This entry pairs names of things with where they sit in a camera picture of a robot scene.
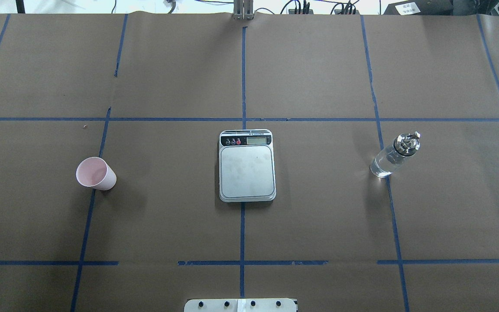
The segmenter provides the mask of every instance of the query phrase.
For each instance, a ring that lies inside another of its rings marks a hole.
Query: electronic device
[[[219,197],[224,202],[275,199],[275,155],[269,130],[226,130],[218,142]]]
[[[451,15],[450,0],[408,0],[388,4],[384,15]]]

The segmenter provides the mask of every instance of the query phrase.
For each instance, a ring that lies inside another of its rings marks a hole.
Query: cup rim
[[[82,182],[80,182],[80,179],[78,178],[78,170],[80,169],[80,167],[82,166],[82,164],[84,162],[86,162],[87,160],[89,159],[93,159],[93,158],[97,158],[99,160],[101,160],[103,162],[103,164],[105,164],[105,175],[103,176],[103,178],[101,178],[101,181],[97,182],[96,184],[93,184],[93,185],[86,185]],[[103,160],[103,158],[101,157],[97,157],[97,156],[93,156],[93,157],[88,157],[86,158],[85,160],[82,160],[80,164],[78,164],[78,167],[77,167],[77,171],[76,171],[76,177],[77,177],[77,182],[81,185],[81,186],[85,186],[87,188],[93,188],[95,186],[98,186],[99,184],[101,184],[101,182],[103,182],[105,180],[105,178],[107,177],[107,175],[109,174],[109,165],[107,165],[107,162],[105,162],[105,160]]]

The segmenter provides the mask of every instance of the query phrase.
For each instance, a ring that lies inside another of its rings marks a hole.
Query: scale platform
[[[219,197],[224,202],[275,199],[273,134],[269,130],[226,130],[219,135]]]

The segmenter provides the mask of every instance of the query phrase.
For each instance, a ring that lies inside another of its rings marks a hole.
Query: water
[[[406,158],[406,156],[396,152],[394,146],[387,146],[371,162],[371,172],[379,178],[384,178],[398,170],[404,164]]]

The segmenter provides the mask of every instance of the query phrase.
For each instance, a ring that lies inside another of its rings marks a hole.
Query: metal bracket
[[[234,0],[234,19],[253,19],[253,0]]]
[[[184,312],[298,312],[296,299],[192,299],[184,305]]]

